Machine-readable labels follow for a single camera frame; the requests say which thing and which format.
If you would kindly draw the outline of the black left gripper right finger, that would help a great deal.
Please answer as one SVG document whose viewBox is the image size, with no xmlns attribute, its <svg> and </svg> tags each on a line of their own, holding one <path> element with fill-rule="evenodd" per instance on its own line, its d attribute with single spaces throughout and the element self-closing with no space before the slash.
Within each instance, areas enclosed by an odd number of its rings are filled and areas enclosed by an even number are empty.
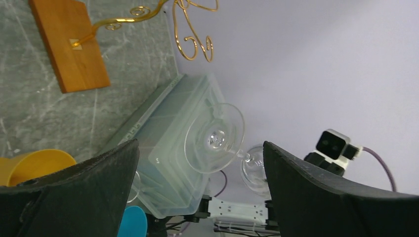
<svg viewBox="0 0 419 237">
<path fill-rule="evenodd" d="M 264 168 L 283 237 L 416 237 L 419 198 L 347 180 L 263 144 Z"/>
</svg>

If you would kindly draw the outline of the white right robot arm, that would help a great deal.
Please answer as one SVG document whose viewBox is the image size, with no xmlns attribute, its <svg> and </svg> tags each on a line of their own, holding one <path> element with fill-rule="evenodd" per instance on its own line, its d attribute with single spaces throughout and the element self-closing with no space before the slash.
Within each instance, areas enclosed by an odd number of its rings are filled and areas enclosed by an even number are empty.
<svg viewBox="0 0 419 237">
<path fill-rule="evenodd" d="M 349 164 L 349 159 L 340 156 L 333 160 L 318 151 L 309 153 L 304 161 L 318 166 L 333 174 L 343 176 Z M 271 200 L 263 203 L 237 203 L 204 195 L 198 210 L 192 215 L 184 215 L 186 222 L 198 223 L 202 219 L 214 219 L 218 231 L 242 231 L 239 225 L 247 226 L 247 231 L 260 229 L 279 231 L 277 215 Z"/>
</svg>

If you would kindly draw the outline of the clear wine glass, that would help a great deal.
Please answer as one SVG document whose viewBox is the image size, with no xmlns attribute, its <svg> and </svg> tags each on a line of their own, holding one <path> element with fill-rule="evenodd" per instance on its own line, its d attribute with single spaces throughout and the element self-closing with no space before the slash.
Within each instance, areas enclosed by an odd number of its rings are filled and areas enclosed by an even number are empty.
<svg viewBox="0 0 419 237">
<path fill-rule="evenodd" d="M 136 171 L 134 175 L 134 179 L 132 181 L 130 192 L 128 195 L 127 203 L 131 203 L 138 198 L 139 192 L 140 192 L 140 184 L 141 184 L 140 175 L 139 175 L 139 172 Z"/>
<path fill-rule="evenodd" d="M 210 174 L 223 170 L 238 159 L 245 185 L 264 199 L 270 199 L 263 146 L 244 151 L 245 131 L 244 116 L 236 106 L 229 103 L 209 106 L 187 130 L 184 142 L 186 160 L 195 171 Z"/>
</svg>

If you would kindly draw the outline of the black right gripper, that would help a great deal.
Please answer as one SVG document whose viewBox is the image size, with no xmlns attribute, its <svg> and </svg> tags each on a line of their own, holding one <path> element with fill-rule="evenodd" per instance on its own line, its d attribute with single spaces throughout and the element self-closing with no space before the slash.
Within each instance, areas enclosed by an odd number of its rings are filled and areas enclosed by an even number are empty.
<svg viewBox="0 0 419 237">
<path fill-rule="evenodd" d="M 320 167 L 323 170 L 329 171 L 335 175 L 338 175 L 341 177 L 344 175 L 343 167 L 337 165 L 334 162 L 326 161 L 326 159 L 318 153 L 311 152 L 303 160 L 317 167 Z"/>
</svg>

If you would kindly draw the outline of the orange frosted wine glass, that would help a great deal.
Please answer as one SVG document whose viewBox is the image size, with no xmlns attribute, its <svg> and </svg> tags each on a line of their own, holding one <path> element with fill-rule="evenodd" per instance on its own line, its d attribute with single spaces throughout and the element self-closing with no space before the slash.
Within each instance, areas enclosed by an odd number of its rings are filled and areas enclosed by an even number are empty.
<svg viewBox="0 0 419 237">
<path fill-rule="evenodd" d="M 13 158 L 0 158 L 0 185 L 13 187 L 75 165 L 76 160 L 67 152 L 45 149 L 21 154 Z"/>
</svg>

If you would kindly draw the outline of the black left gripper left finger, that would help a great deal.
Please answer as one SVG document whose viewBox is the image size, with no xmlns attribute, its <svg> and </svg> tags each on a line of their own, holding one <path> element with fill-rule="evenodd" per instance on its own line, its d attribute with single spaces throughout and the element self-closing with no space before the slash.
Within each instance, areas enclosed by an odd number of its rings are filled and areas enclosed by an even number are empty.
<svg viewBox="0 0 419 237">
<path fill-rule="evenodd" d="M 135 177 L 132 139 L 61 171 L 0 189 L 3 237 L 115 237 Z"/>
</svg>

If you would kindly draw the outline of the blue wine glass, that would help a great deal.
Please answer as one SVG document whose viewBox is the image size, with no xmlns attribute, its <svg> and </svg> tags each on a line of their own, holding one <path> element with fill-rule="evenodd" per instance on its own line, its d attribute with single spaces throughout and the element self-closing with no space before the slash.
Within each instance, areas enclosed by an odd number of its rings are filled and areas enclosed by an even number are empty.
<svg viewBox="0 0 419 237">
<path fill-rule="evenodd" d="M 129 206 L 124 210 L 117 237 L 146 237 L 148 221 L 139 206 Z"/>
</svg>

